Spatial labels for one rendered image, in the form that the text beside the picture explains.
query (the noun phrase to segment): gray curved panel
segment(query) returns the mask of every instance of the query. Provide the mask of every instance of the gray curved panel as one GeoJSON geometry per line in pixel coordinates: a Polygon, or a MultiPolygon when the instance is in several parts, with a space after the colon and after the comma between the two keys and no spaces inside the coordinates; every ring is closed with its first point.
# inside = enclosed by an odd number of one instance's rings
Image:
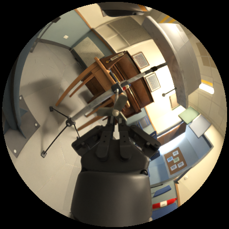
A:
{"type": "Polygon", "coordinates": [[[147,16],[142,27],[161,51],[176,89],[177,103],[188,108],[188,95],[199,88],[201,77],[191,43],[178,24],[158,24],[147,16]]]}

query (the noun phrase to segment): tripod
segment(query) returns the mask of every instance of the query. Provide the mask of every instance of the tripod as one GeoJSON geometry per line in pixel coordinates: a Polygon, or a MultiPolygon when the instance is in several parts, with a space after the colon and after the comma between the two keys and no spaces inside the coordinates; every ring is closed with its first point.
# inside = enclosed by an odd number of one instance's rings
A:
{"type": "MultiPolygon", "coordinates": [[[[52,112],[53,110],[55,110],[52,106],[50,106],[49,109],[50,109],[51,112],[52,112]]],[[[71,121],[71,117],[70,117],[70,116],[65,116],[65,117],[68,118],[68,120],[66,121],[66,127],[57,135],[57,137],[55,138],[55,140],[62,134],[62,132],[63,132],[67,127],[70,127],[70,126],[72,126],[72,125],[75,127],[75,122],[72,122],[72,121],[71,121]]],[[[80,138],[80,136],[79,136],[79,133],[78,133],[78,130],[76,129],[76,127],[75,127],[75,130],[76,130],[76,132],[77,132],[77,134],[78,134],[78,136],[77,136],[77,139],[78,139],[78,138],[80,138]]],[[[51,145],[54,143],[54,141],[50,144],[50,146],[47,148],[46,151],[43,150],[43,152],[42,152],[42,154],[41,154],[42,157],[45,158],[45,156],[47,155],[48,149],[51,147],[51,145]]]]}

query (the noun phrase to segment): gray floor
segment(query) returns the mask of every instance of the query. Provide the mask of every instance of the gray floor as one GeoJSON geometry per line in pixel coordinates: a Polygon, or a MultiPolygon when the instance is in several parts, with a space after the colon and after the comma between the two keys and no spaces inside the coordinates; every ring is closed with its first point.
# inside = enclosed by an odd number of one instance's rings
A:
{"type": "MultiPolygon", "coordinates": [[[[81,171],[81,157],[71,144],[76,140],[74,126],[67,128],[47,151],[45,158],[41,152],[66,126],[66,118],[53,111],[73,117],[87,105],[92,94],[83,86],[71,98],[66,96],[58,107],[56,102],[82,72],[69,50],[50,44],[38,43],[33,53],[29,53],[23,68],[20,95],[31,113],[41,125],[22,149],[18,158],[8,149],[12,162],[29,189],[45,204],[61,214],[70,217],[73,191],[77,176],[81,171]]],[[[68,93],[70,95],[80,82],[68,93]]],[[[76,126],[88,122],[97,114],[76,120],[76,126]]],[[[106,125],[99,120],[79,131],[82,136],[96,125],[106,125]]],[[[114,136],[118,139],[117,128],[114,136]]]]}

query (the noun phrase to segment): tripod foot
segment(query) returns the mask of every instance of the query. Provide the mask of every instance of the tripod foot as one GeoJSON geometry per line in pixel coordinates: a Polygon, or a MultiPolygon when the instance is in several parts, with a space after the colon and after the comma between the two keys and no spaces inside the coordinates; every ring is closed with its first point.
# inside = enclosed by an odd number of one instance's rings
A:
{"type": "Polygon", "coordinates": [[[45,151],[43,150],[41,156],[42,156],[43,158],[45,158],[46,155],[47,155],[47,152],[45,152],[45,151]]]}

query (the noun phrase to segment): chair leg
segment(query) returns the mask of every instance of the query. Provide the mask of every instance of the chair leg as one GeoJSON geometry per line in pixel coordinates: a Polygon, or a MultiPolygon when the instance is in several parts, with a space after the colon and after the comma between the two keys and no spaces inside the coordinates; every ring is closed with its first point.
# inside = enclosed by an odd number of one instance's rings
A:
{"type": "Polygon", "coordinates": [[[90,120],[89,122],[87,122],[87,123],[83,124],[82,126],[80,126],[80,127],[78,128],[78,131],[80,131],[80,130],[84,129],[85,127],[89,126],[90,124],[92,124],[92,123],[94,123],[94,122],[100,120],[101,118],[103,118],[103,117],[102,117],[102,116],[96,116],[95,118],[93,118],[93,119],[90,120]]]}
{"type": "Polygon", "coordinates": [[[63,95],[59,98],[59,100],[56,103],[56,106],[58,106],[61,101],[65,98],[65,96],[95,67],[97,67],[97,62],[94,62],[91,66],[89,66],[87,69],[85,69],[72,83],[71,85],[65,90],[63,95]]]}
{"type": "Polygon", "coordinates": [[[70,98],[81,88],[83,87],[87,82],[89,82],[94,77],[93,74],[91,74],[86,80],[84,80],[71,94],[70,98]]]}
{"type": "Polygon", "coordinates": [[[109,104],[112,103],[112,102],[113,102],[113,100],[112,100],[112,99],[109,99],[109,100],[106,101],[104,104],[102,104],[102,105],[99,106],[98,108],[94,109],[93,111],[91,111],[89,114],[87,114],[87,115],[85,115],[85,116],[86,116],[86,117],[89,117],[89,116],[93,115],[95,112],[98,111],[99,108],[105,107],[105,106],[109,105],[109,104]]]}

